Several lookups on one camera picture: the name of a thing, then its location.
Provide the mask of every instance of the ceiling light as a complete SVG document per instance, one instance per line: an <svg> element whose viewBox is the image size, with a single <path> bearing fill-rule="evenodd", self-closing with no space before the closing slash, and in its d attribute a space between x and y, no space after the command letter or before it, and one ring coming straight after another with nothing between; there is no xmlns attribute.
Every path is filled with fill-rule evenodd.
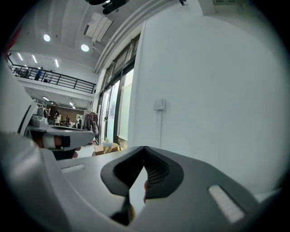
<svg viewBox="0 0 290 232"><path fill-rule="evenodd" d="M43 38L46 42L50 41L50 36L48 34L45 34Z"/></svg>
<svg viewBox="0 0 290 232"><path fill-rule="evenodd" d="M22 60L22 61L23 61L22 57L20 56L20 53L17 53L17 54L18 54L18 56L19 56L20 60Z"/></svg>
<svg viewBox="0 0 290 232"><path fill-rule="evenodd" d="M37 61L36 61L36 59L35 59L35 56L34 56L34 55L32 55L32 57L33 57L33 60L34 60L34 62L36 62L36 63L37 63Z"/></svg>
<svg viewBox="0 0 290 232"><path fill-rule="evenodd" d="M90 50L90 49L89 49L89 46L87 46L86 44L83 44L83 45L81 46L81 49L82 49L84 52L87 52L88 50Z"/></svg>

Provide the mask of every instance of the recessed light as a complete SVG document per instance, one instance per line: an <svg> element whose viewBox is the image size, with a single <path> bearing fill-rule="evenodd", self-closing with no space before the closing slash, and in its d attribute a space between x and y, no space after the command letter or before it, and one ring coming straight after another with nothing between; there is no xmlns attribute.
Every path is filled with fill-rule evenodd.
<svg viewBox="0 0 290 232"><path fill-rule="evenodd" d="M34 56L34 55L32 55L32 58L33 58L34 62L36 62L36 63L37 63L37 61L36 61L36 59L35 59L35 56Z"/></svg>
<svg viewBox="0 0 290 232"><path fill-rule="evenodd" d="M45 34L43 38L46 42L50 41L50 36L48 34Z"/></svg>
<svg viewBox="0 0 290 232"><path fill-rule="evenodd" d="M86 44L83 44L83 45L81 46L81 49L82 49L84 52L87 52L88 50L90 50L90 49L89 49L89 46L87 46Z"/></svg>
<svg viewBox="0 0 290 232"><path fill-rule="evenodd" d="M20 53L17 53L17 54L18 54L18 56L19 56L20 60L22 60L22 61L23 61L23 59L22 59L22 57L21 57Z"/></svg>

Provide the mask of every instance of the air conditioner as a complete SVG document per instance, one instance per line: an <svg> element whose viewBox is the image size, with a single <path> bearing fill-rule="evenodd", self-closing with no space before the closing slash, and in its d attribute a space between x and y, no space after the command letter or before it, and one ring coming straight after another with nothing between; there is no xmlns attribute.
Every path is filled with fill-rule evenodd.
<svg viewBox="0 0 290 232"><path fill-rule="evenodd" d="M100 42L112 23L113 21L107 17L95 12L91 21L86 25L83 35L91 37L93 43Z"/></svg>

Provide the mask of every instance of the metal railing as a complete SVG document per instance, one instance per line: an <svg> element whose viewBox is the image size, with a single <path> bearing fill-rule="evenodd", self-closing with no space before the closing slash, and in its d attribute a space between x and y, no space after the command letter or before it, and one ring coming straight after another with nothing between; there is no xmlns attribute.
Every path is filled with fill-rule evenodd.
<svg viewBox="0 0 290 232"><path fill-rule="evenodd" d="M94 83L44 69L39 70L38 68L13 64L10 58L8 58L7 63L12 73L18 77L59 85L87 93L93 93L95 89Z"/></svg>

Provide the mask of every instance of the balcony railing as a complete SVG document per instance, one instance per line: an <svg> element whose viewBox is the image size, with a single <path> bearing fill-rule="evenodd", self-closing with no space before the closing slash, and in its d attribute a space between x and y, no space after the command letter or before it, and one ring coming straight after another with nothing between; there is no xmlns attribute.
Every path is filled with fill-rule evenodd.
<svg viewBox="0 0 290 232"><path fill-rule="evenodd" d="M12 61L8 58L7 61L12 73L15 76L33 79L35 81L41 81L49 84L59 85L71 89L76 89L82 92L93 93L95 84L80 80L74 77L63 75L56 72L51 72L48 70L41 70L41 74L38 75L39 69L33 67L26 67L23 65L13 64Z"/></svg>

